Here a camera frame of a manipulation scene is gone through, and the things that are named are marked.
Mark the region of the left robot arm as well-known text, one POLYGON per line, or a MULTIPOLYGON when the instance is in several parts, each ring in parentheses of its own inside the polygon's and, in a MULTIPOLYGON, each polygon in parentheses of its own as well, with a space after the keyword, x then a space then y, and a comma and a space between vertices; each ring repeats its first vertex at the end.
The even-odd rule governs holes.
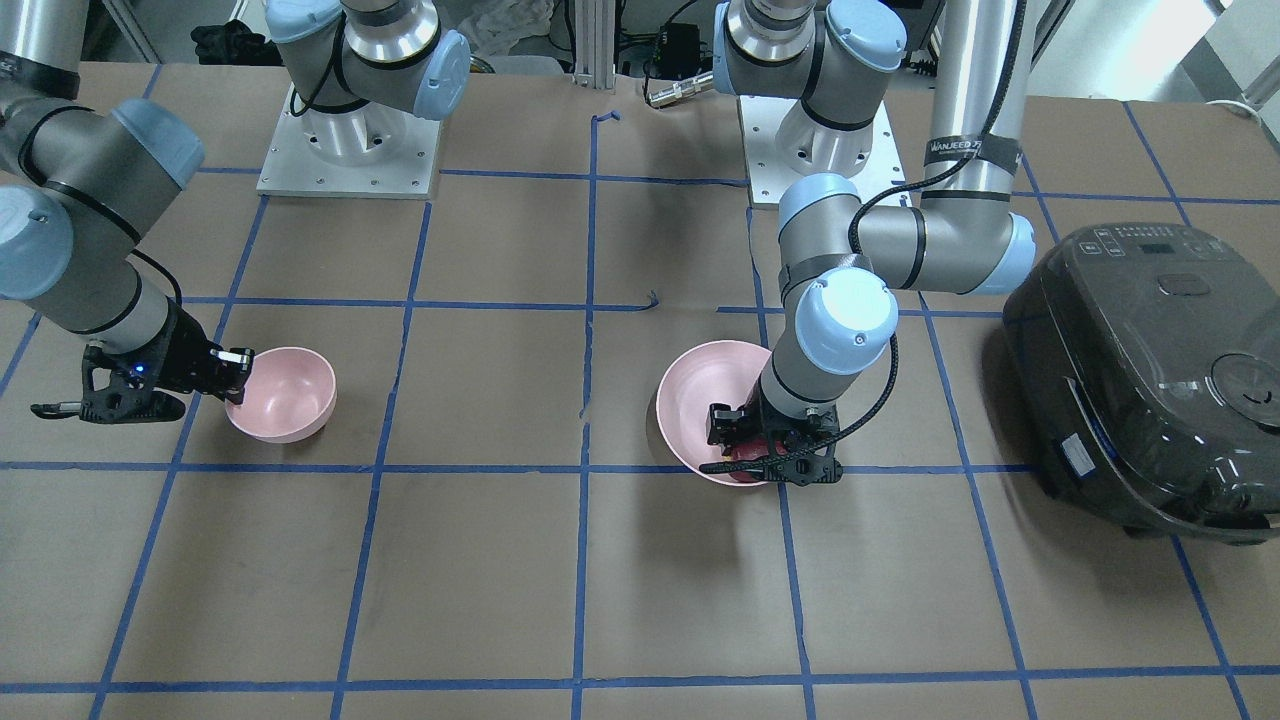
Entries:
MULTIPOLYGON (((861 196, 840 168, 794 182, 778 202, 780 291, 786 329, 741 407, 714 405, 707 441, 722 448, 708 474, 832 482, 837 400, 883 356, 899 363, 896 290, 1010 293, 1034 260, 1030 223, 1010 209, 1021 159, 1030 59, 1020 49, 1024 1, 950 1, 925 177, 861 196)), ((716 10, 714 86, 786 97, 785 128, 808 149, 872 131, 908 50, 899 14, 881 1, 727 1, 716 10)))

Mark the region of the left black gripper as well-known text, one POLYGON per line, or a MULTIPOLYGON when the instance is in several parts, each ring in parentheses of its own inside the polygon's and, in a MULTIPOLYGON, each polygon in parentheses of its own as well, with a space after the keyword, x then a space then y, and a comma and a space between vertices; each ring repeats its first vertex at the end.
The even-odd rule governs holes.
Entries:
POLYGON ((799 419, 787 416, 768 402, 760 386, 751 388, 745 406, 710 404, 707 414, 707 443, 721 448, 745 445, 746 462, 790 456, 774 466, 817 466, 819 457, 829 456, 838 433, 835 409, 799 419))

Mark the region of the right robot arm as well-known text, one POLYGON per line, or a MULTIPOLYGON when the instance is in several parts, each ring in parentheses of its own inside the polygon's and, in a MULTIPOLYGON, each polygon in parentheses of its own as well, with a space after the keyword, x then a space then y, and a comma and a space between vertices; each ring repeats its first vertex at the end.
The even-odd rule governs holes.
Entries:
MULTIPOLYGON (((72 413, 106 421, 165 413, 178 395, 241 404, 250 348, 224 348, 132 263, 204 164, 174 113, 129 97, 78 100, 84 1, 3 4, 3 297, 87 343, 72 413)), ((269 1, 269 40, 305 117, 367 105, 442 120, 458 105, 471 49, 430 1, 269 1)))

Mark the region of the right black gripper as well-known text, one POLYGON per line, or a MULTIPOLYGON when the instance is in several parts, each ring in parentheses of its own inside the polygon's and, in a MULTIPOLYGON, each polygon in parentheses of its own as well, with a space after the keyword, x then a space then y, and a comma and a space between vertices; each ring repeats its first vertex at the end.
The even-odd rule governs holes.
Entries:
POLYGON ((168 300, 160 332, 125 352, 125 364, 142 366, 148 387, 198 392, 242 404, 255 357, 252 348, 223 348, 214 343, 184 309, 168 300))

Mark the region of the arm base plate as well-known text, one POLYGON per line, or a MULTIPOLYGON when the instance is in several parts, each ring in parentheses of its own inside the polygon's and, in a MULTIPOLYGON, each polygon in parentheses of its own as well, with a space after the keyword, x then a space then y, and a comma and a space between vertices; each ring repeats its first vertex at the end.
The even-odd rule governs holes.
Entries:
POLYGON ((256 184, 280 197, 429 200, 443 123, 383 105, 293 117, 285 95, 256 184))
POLYGON ((884 105, 855 131, 818 124, 797 99, 740 96, 737 105, 755 209, 776 210, 790 186, 822 172, 844 174, 863 199, 906 182, 884 105))

